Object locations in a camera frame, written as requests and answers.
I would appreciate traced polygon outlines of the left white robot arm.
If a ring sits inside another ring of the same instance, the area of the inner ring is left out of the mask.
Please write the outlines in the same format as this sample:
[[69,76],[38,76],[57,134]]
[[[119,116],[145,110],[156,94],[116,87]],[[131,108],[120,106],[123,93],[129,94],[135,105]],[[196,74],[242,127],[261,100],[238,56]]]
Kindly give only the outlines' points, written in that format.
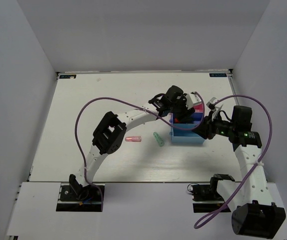
[[79,200],[89,195],[88,185],[93,185],[93,178],[104,159],[121,147],[126,132],[148,122],[164,120],[168,114],[175,114],[179,118],[189,117],[195,112],[194,107],[202,103],[197,92],[185,93],[173,85],[166,93],[155,95],[141,106],[132,104],[130,111],[119,114],[107,112],[92,134],[88,154],[81,154],[83,167],[78,174],[69,176],[72,194]]

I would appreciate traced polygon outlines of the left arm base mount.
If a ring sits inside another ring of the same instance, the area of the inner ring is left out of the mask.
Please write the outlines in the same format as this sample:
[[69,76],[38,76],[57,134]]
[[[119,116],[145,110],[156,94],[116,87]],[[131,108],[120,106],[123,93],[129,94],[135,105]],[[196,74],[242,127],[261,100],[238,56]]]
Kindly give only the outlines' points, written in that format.
[[100,191],[93,186],[86,186],[80,196],[69,185],[61,185],[56,204],[57,212],[102,212]]

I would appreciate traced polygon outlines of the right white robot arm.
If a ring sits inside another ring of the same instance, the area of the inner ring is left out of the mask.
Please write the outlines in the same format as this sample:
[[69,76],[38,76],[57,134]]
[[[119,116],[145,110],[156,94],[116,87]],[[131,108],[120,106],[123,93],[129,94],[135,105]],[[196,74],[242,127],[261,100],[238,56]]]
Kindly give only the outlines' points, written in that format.
[[252,131],[252,109],[234,106],[230,120],[220,116],[221,107],[213,103],[202,124],[195,130],[204,139],[216,135],[227,137],[237,158],[242,181],[236,183],[228,174],[215,174],[210,179],[209,193],[224,200],[217,210],[207,213],[195,224],[200,229],[226,208],[231,210],[231,226],[236,235],[272,240],[286,219],[284,208],[277,206],[269,191],[260,135]]

